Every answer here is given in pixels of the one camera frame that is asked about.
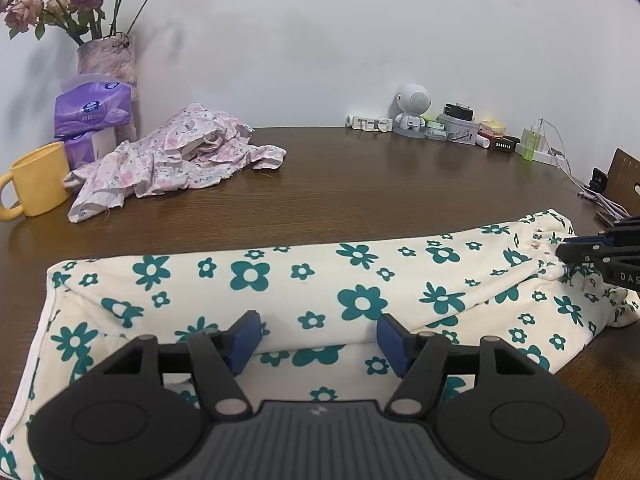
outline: crumpled fabric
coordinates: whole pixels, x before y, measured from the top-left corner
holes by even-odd
[[[68,213],[70,222],[87,220],[124,199],[176,189],[214,186],[248,164],[275,170],[286,151],[249,144],[253,129],[226,112],[193,103],[137,142],[123,142],[101,160],[71,171],[67,189],[80,189]]]

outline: circular pad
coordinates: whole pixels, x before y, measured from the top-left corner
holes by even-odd
[[[586,478],[609,445],[596,407],[538,376],[480,381],[438,407],[434,429],[454,463],[495,480]]]
[[[45,404],[28,441],[45,476],[140,480],[180,465],[203,431],[200,410],[178,394],[135,374],[103,375]]]

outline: screw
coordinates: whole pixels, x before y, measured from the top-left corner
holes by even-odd
[[[247,409],[247,403],[242,399],[229,397],[216,403],[216,411],[221,415],[240,415]]]
[[[391,410],[398,415],[415,415],[421,409],[421,403],[414,399],[396,399],[391,403]]]

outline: mug handle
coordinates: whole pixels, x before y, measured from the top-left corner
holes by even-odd
[[[9,182],[14,179],[14,176],[11,174],[11,171],[5,173],[3,176],[0,176],[0,196],[2,195],[2,190],[4,186],[6,186]],[[11,220],[15,220],[22,214],[22,206],[17,205],[12,208],[5,208],[2,205],[2,201],[0,200],[0,222],[10,222]]]

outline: white floral fabric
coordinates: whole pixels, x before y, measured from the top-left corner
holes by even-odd
[[[101,160],[71,171],[64,185],[80,193],[69,209],[69,221],[122,207],[133,193],[143,198],[214,186],[253,162],[254,170],[279,168],[287,152],[249,144],[252,131],[226,112],[193,103],[143,139],[123,142]]]
[[[375,343],[383,313],[453,344],[500,336],[555,372],[605,326],[639,317],[635,292],[556,258],[572,235],[571,222],[549,210],[428,237],[61,262],[47,273],[40,325],[0,433],[0,474],[40,479],[26,438],[34,413],[127,341],[145,333],[184,341],[225,330],[247,310],[263,322],[238,377],[255,407],[263,399],[384,405],[399,380]],[[196,404],[189,379],[167,376],[165,387]],[[472,376],[451,376],[444,400],[472,386]]]

